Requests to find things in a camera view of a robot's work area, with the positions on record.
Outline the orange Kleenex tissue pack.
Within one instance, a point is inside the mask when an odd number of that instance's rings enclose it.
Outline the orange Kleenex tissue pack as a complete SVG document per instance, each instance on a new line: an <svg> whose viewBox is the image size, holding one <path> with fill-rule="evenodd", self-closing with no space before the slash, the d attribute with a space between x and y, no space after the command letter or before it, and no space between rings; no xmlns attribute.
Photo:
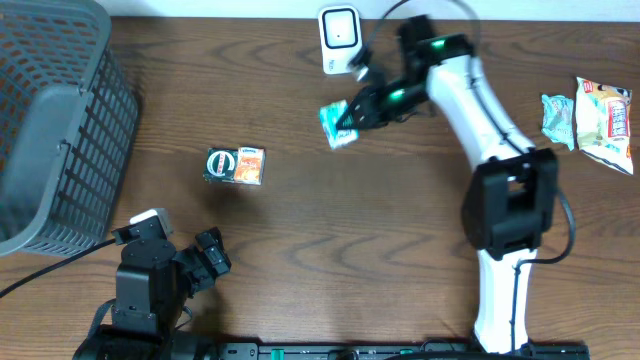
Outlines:
<svg viewBox="0 0 640 360"><path fill-rule="evenodd" d="M241 184L260 185L265 161L265 150L252 147L238 149L238 164L234 181Z"/></svg>

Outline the teal Kleenex tissue pack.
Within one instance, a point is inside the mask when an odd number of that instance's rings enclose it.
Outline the teal Kleenex tissue pack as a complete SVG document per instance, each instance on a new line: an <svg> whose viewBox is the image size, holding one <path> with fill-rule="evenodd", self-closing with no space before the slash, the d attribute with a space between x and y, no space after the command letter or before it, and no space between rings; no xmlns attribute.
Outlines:
<svg viewBox="0 0 640 360"><path fill-rule="evenodd" d="M348 107L346 100L341 100L319 109L318 117L326 135L329 147L336 150L359 139L359 132L354 129L339 130L337 128L341 116Z"/></svg>

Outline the yellow wet wipes pack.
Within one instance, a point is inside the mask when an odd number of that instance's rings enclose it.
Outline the yellow wet wipes pack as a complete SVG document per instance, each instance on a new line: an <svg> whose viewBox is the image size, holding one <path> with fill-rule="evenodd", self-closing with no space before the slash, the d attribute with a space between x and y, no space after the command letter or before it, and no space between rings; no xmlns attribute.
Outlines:
<svg viewBox="0 0 640 360"><path fill-rule="evenodd" d="M632 175L630 89L576 78L576 140L593 160Z"/></svg>

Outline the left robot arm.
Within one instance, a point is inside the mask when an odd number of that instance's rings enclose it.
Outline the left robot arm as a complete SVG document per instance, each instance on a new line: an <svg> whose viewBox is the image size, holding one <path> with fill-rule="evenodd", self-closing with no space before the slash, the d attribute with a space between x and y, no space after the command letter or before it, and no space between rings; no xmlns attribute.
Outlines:
<svg viewBox="0 0 640 360"><path fill-rule="evenodd" d="M222 236L214 227L178 251L166 233L130 225L113 232L126 244L116 271L116 297L92 320L75 359L217 359L214 341L180 331L186 300L212 288L231 270Z"/></svg>

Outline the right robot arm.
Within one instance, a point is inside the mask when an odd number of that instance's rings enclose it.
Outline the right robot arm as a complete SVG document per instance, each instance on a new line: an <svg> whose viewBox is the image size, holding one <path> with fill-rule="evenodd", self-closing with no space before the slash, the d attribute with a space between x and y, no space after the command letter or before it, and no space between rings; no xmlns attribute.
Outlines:
<svg viewBox="0 0 640 360"><path fill-rule="evenodd" d="M487 353L521 353L529 342L529 273L553 217L557 158L514 124L465 35L438 36L426 16L415 16L398 36L403 73L394 81L372 65L367 45L350 59L349 69L366 85L336 127L380 128L423 102L443 113L472 171L461 219L479 263L474 336Z"/></svg>

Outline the green Zam-Buk box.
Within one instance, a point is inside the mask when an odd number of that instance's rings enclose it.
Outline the green Zam-Buk box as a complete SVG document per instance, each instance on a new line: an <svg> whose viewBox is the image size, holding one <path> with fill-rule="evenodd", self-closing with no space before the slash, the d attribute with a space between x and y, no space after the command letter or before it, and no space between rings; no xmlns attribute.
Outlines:
<svg viewBox="0 0 640 360"><path fill-rule="evenodd" d="M203 178L209 183L234 183L237 165L237 150L209 148L203 171Z"/></svg>

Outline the light green tissue pack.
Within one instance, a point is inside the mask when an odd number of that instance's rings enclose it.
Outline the light green tissue pack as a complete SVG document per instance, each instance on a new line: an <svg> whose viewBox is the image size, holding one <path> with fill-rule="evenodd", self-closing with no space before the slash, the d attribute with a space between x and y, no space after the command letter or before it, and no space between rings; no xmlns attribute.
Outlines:
<svg viewBox="0 0 640 360"><path fill-rule="evenodd" d="M541 95L543 119L541 132L553 143L575 149L573 130L574 101L563 95Z"/></svg>

